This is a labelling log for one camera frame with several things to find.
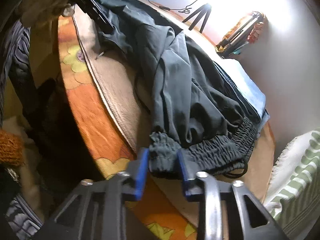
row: black nylon jacket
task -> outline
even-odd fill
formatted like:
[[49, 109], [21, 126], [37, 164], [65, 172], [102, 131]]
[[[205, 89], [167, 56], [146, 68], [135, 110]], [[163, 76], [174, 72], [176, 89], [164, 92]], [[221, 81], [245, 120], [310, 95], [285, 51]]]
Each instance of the black nylon jacket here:
[[149, 169], [175, 177], [176, 152], [213, 174], [244, 168], [256, 138], [253, 123], [229, 98], [215, 62], [174, 23], [138, 0], [95, 0], [115, 26], [99, 31], [143, 72], [153, 100]]

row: orange knitted fabric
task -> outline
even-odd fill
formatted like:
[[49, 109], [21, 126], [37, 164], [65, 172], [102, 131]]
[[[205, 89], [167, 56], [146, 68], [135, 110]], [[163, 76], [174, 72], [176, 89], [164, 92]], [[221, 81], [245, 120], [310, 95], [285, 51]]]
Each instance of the orange knitted fabric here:
[[0, 129], [0, 163], [14, 167], [23, 163], [21, 139], [2, 129]]

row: beige cloth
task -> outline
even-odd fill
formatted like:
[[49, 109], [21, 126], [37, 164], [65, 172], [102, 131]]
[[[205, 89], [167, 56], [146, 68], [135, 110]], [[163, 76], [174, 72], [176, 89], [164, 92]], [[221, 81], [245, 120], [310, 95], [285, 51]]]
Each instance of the beige cloth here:
[[[209, 57], [218, 63], [222, 61], [216, 54], [214, 45], [199, 32], [189, 31], [187, 25], [179, 22], [170, 13], [158, 8], [155, 9], [181, 26], [185, 30], [185, 34], [200, 45]], [[147, 146], [149, 143], [148, 135], [151, 120], [146, 111], [140, 107], [133, 93], [135, 71], [121, 58], [120, 52], [110, 51], [95, 60], [102, 49], [92, 20], [79, 7], [75, 8], [73, 17], [86, 63], [101, 99], [132, 150], [137, 152], [140, 146]], [[138, 87], [139, 95], [147, 105], [150, 105], [150, 97], [143, 88], [144, 86], [140, 84]], [[272, 133], [269, 126], [266, 125], [256, 142], [249, 161], [248, 172], [241, 178], [261, 201], [268, 188], [274, 149]], [[217, 178], [223, 181], [231, 181], [223, 176]], [[197, 203], [188, 203], [182, 197], [180, 182], [156, 178], [154, 178], [154, 181], [179, 212], [192, 224], [197, 225], [198, 205]]]
[[69, 0], [21, 0], [16, 12], [24, 27], [41, 27], [60, 15], [72, 16], [74, 10]]

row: orange floral bedsheet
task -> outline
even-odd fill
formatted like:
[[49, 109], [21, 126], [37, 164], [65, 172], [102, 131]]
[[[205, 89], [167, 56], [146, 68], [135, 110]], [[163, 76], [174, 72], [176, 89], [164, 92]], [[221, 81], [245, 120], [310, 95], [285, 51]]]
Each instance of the orange floral bedsheet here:
[[[103, 176], [109, 179], [118, 171], [125, 170], [134, 155], [100, 99], [71, 17], [59, 18], [58, 45], [70, 108], [90, 155]], [[196, 229], [150, 178], [142, 200], [128, 203], [128, 207], [161, 240], [196, 239]]]

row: beige blanket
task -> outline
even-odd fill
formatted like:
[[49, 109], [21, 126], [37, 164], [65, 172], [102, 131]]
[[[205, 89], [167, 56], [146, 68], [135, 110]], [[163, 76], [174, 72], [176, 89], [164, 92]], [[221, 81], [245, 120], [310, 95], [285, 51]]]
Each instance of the beige blanket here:
[[[222, 61], [216, 54], [214, 45], [199, 32], [189, 31], [187, 25], [175, 19], [170, 13], [154, 8], [181, 26], [186, 35], [197, 42], [213, 60], [218, 63]], [[137, 152], [139, 147], [149, 144], [148, 135], [151, 120], [147, 112], [140, 107], [133, 93], [135, 70], [126, 63], [120, 52], [108, 51], [95, 59], [103, 50], [99, 45], [94, 23], [79, 7], [75, 9], [74, 21], [85, 61], [101, 99], [129, 146]], [[144, 85], [138, 84], [138, 90], [142, 100], [150, 105], [150, 96], [144, 89]], [[261, 201], [264, 199], [268, 188], [273, 166], [274, 148], [272, 133], [267, 124], [261, 132], [261, 137], [256, 142], [249, 161], [248, 172], [241, 178]], [[231, 181], [223, 176], [217, 178]], [[198, 205], [185, 201], [181, 194], [180, 182], [156, 178], [154, 180], [179, 212], [197, 226]]]

